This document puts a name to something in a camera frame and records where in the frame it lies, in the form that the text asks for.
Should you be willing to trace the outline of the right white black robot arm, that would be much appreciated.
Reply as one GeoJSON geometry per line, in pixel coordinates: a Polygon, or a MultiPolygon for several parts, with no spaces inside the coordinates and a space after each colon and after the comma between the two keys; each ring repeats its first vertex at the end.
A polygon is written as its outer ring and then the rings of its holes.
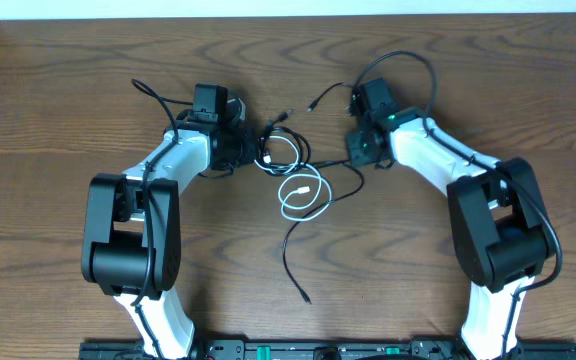
{"type": "Polygon", "coordinates": [[[525,294],[554,281],[563,263],[532,167],[469,148],[417,108],[353,114],[359,125],[347,137],[353,165],[388,160],[446,196],[454,251],[471,281],[460,337],[476,359],[505,358],[518,345],[525,294]]]}

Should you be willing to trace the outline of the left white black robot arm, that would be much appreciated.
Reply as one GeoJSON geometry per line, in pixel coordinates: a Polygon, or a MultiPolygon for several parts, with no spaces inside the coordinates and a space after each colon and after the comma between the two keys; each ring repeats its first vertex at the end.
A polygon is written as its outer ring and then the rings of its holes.
{"type": "Polygon", "coordinates": [[[205,170],[249,164],[256,151],[256,132],[248,126],[169,127],[137,165],[91,180],[82,275],[129,313],[143,339],[144,357],[203,355],[175,287],[181,263],[180,197],[205,170]]]}

